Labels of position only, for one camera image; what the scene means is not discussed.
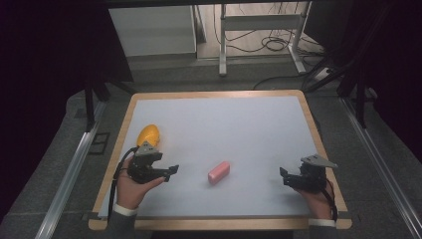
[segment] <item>pink rectangular object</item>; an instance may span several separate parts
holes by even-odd
[[[228,161],[223,161],[218,164],[214,169],[208,173],[208,181],[212,185],[217,184],[223,177],[227,176],[230,172],[230,163]]]

